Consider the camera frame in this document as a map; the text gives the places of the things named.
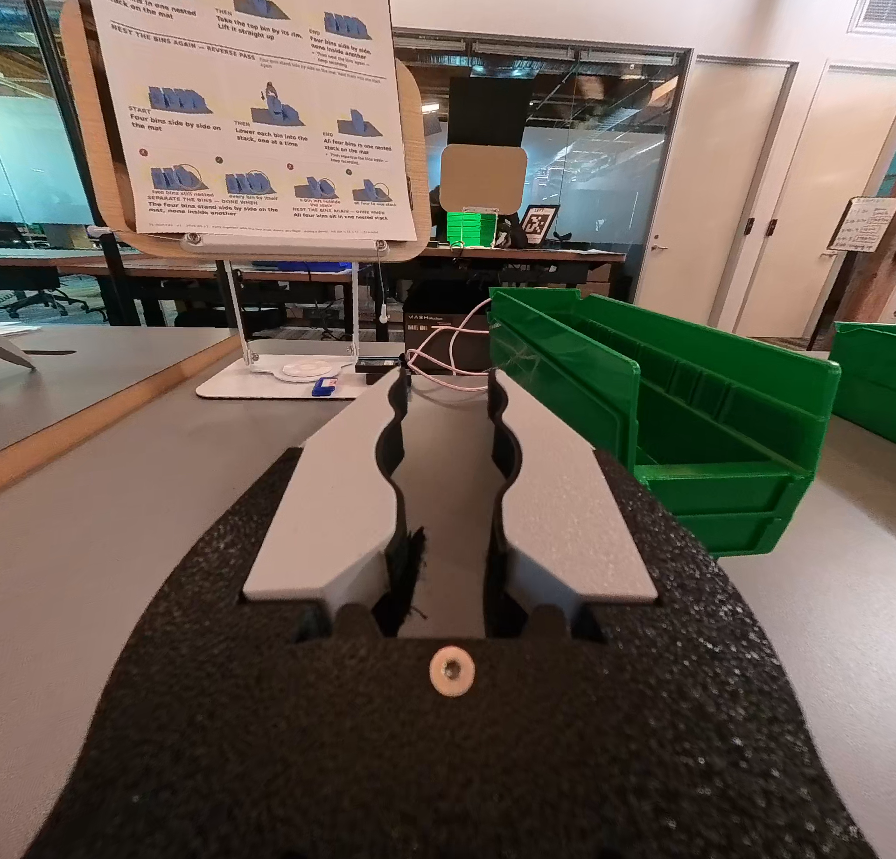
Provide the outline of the small whiteboard sign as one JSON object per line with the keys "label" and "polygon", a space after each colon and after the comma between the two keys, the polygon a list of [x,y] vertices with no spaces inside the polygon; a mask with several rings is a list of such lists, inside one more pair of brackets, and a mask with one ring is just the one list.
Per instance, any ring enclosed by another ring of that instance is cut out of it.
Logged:
{"label": "small whiteboard sign", "polygon": [[858,253],[874,251],[895,221],[895,198],[854,197],[847,206],[829,243],[829,249],[840,259],[833,286],[827,294],[815,324],[808,349],[829,347],[833,340],[834,315],[846,291]]}

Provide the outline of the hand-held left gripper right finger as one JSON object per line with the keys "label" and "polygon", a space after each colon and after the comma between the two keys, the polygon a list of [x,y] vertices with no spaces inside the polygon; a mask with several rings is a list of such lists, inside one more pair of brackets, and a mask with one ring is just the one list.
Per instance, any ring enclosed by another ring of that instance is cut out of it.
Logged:
{"label": "hand-held left gripper right finger", "polygon": [[504,478],[487,553],[487,638],[520,636],[545,608],[588,639],[598,606],[655,606],[657,587],[588,441],[500,370],[488,376],[487,413]]}

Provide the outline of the framed marker sign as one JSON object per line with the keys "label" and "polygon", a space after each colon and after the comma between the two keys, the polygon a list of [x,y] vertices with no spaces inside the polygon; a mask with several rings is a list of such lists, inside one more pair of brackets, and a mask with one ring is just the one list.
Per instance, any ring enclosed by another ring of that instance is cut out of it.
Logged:
{"label": "framed marker sign", "polygon": [[529,204],[520,218],[526,248],[540,247],[550,235],[560,204]]}

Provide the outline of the white door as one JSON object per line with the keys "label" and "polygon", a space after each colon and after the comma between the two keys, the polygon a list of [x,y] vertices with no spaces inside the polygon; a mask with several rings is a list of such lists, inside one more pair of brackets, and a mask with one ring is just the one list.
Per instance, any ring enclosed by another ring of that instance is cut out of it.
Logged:
{"label": "white door", "polygon": [[862,196],[894,125],[894,69],[832,65],[822,75],[734,325],[746,338],[800,338],[833,284],[828,247]]}
{"label": "white door", "polygon": [[634,304],[720,324],[797,67],[711,56],[689,65]]}

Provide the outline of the black office chair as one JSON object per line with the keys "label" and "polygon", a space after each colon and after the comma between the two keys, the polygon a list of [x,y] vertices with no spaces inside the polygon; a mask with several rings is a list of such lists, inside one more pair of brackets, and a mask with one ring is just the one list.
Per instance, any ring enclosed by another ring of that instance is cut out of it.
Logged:
{"label": "black office chair", "polygon": [[1,311],[10,319],[19,319],[23,310],[37,306],[53,310],[61,317],[68,317],[70,306],[87,314],[94,312],[84,300],[62,290],[55,267],[1,266],[1,293],[13,295],[1,303]]}

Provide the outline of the instruction sheet on stand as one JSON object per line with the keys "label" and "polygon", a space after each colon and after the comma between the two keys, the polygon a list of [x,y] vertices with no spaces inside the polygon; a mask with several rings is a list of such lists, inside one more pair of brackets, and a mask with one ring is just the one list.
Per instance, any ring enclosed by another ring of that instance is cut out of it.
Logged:
{"label": "instruction sheet on stand", "polygon": [[430,203],[420,90],[409,69],[398,59],[395,59],[395,69],[407,191],[416,229],[412,239],[387,240],[385,246],[380,247],[373,239],[137,232],[131,179],[115,122],[93,13],[83,11],[87,7],[89,2],[86,0],[63,2],[61,37],[98,212],[105,226],[125,243],[144,255],[176,260],[181,266],[212,260],[380,260],[397,264],[417,258],[427,247]]}

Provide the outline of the black printed box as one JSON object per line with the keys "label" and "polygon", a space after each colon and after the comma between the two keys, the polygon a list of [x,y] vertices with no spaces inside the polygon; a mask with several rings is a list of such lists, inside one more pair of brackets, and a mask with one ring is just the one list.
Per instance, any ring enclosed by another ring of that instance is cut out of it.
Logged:
{"label": "black printed box", "polygon": [[490,288],[481,282],[421,281],[409,288],[402,306],[406,351],[422,348],[415,364],[434,375],[450,370],[435,362],[451,361],[461,372],[484,373],[491,365],[488,307]]}

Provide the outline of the wood-edged grey table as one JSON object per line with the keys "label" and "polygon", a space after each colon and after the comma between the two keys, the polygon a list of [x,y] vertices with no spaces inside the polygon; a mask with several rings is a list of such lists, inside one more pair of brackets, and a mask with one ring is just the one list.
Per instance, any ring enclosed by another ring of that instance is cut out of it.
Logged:
{"label": "wood-edged grey table", "polygon": [[8,342],[5,489],[240,347],[227,328],[47,327]]}

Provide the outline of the tan rounded board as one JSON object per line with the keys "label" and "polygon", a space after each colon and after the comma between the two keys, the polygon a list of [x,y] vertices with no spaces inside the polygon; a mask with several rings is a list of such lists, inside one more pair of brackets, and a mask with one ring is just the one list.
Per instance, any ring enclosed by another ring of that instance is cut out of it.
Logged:
{"label": "tan rounded board", "polygon": [[516,214],[527,166],[520,147],[449,144],[441,156],[440,204],[453,214]]}

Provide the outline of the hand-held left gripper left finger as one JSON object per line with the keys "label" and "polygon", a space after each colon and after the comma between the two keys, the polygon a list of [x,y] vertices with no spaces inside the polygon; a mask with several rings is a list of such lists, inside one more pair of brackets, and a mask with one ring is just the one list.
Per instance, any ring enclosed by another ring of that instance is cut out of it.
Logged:
{"label": "hand-held left gripper left finger", "polygon": [[384,636],[398,634],[422,551],[393,477],[408,405],[399,367],[307,440],[243,585],[247,602],[297,602],[318,629],[360,606]]}

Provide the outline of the black panel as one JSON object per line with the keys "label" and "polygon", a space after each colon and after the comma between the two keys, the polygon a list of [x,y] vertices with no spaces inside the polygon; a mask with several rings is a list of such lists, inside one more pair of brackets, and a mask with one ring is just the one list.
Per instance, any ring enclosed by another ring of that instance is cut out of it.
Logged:
{"label": "black panel", "polygon": [[532,101],[528,79],[453,77],[448,145],[520,148]]}

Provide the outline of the white stand with base plate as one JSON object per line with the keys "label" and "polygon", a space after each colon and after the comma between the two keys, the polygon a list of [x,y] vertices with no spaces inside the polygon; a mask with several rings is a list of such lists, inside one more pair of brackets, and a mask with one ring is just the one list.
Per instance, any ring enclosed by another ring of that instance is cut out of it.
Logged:
{"label": "white stand with base plate", "polygon": [[[360,345],[360,318],[357,309],[357,288],[359,286],[358,263],[350,263],[351,292],[348,298],[352,334],[350,343],[343,345],[343,353],[259,353],[250,344],[240,309],[240,290],[230,261],[218,263],[218,269],[226,276],[230,294],[231,309],[235,314],[237,332],[241,344],[241,360],[234,361],[228,367],[214,374],[205,383],[196,388],[200,398],[212,400],[334,400],[350,401],[360,397],[367,385],[365,377],[354,372],[356,361],[363,357]],[[300,358],[325,358],[336,365],[339,385],[329,398],[312,398],[310,396],[313,383],[287,383],[278,380],[273,371],[286,363]]]}

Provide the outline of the wooden post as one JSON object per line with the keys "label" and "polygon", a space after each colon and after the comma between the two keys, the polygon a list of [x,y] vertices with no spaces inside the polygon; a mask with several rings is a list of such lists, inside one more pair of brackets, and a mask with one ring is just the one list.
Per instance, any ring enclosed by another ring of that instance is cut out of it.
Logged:
{"label": "wooden post", "polygon": [[895,288],[895,221],[877,248],[857,254],[835,322],[877,323]]}

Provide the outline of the brown office desk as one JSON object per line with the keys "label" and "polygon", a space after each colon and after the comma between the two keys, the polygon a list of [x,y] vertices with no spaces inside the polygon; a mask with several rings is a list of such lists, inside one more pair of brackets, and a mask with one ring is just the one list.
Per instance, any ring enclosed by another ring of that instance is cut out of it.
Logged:
{"label": "brown office desk", "polygon": [[455,244],[432,244],[423,248],[417,260],[487,261],[502,264],[584,263],[591,266],[622,264],[625,254],[600,249],[570,248],[487,248]]}
{"label": "brown office desk", "polygon": [[[126,275],[159,279],[200,279],[216,277],[216,265],[210,260],[172,260],[146,255],[136,250],[120,249]],[[108,267],[101,250],[66,249],[1,249],[1,265],[4,267],[57,268],[66,275],[107,275]],[[327,284],[350,283],[350,273],[327,273],[308,270],[299,266],[297,271],[253,267],[247,262],[233,263],[234,270],[242,271],[244,281],[254,282],[322,282]]]}

